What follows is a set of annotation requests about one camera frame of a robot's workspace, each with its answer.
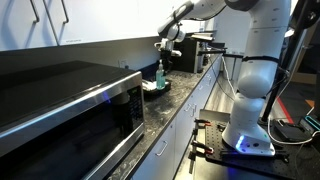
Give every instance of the wall outlet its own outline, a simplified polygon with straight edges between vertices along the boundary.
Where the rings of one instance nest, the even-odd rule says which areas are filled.
[[[119,60],[118,64],[119,64],[119,68],[126,68],[126,69],[129,68],[127,60]]]

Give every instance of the white robotic arm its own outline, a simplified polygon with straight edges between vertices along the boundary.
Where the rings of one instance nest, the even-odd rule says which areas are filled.
[[[222,138],[240,154],[273,156],[275,149],[271,140],[257,121],[264,105],[263,97],[271,89],[278,67],[291,0],[187,1],[166,19],[158,32],[163,38],[181,42],[185,34],[179,27],[180,20],[207,19],[218,14],[225,5],[248,11],[252,21],[238,79],[238,93]]]

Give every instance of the bottle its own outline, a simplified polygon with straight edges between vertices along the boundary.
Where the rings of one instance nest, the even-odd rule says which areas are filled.
[[[156,81],[157,81],[157,89],[163,89],[165,86],[165,77],[163,76],[164,70],[163,70],[163,65],[162,65],[162,60],[160,59],[160,64],[159,68],[156,72]]]

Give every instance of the oven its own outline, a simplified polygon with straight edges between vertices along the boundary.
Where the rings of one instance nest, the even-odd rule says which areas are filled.
[[[140,72],[74,61],[0,80],[1,179],[103,179],[143,135]]]

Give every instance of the granite countertop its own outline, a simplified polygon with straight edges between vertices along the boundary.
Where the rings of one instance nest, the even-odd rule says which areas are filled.
[[[171,71],[166,79],[171,81],[171,90],[156,98],[145,97],[145,132],[137,145],[124,158],[119,166],[114,170],[109,180],[126,179],[133,175],[158,138],[163,134],[166,127],[172,121],[174,115],[180,110],[193,89],[201,80],[210,67],[204,66],[202,73],[194,74],[181,71]]]

